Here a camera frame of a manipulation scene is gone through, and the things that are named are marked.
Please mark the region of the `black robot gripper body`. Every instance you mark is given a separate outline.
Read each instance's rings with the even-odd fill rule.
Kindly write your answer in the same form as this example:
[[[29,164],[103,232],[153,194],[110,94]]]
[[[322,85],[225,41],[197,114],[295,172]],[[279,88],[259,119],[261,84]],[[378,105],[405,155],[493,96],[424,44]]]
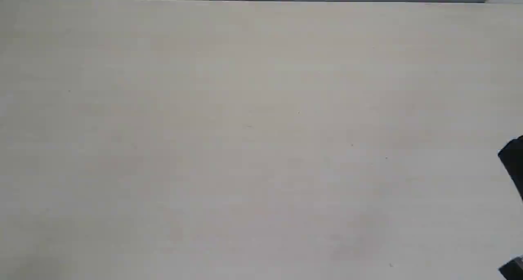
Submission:
[[[523,200],[523,136],[506,143],[498,153],[498,158],[510,176],[516,191]]]

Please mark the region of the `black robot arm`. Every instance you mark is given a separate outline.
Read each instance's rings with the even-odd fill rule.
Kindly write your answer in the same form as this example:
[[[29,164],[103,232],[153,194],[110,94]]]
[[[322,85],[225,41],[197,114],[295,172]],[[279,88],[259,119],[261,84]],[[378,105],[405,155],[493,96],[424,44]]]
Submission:
[[[498,153],[498,158],[510,176],[520,198],[523,198],[523,136],[510,140]],[[506,280],[523,278],[522,255],[512,258],[499,269]]]

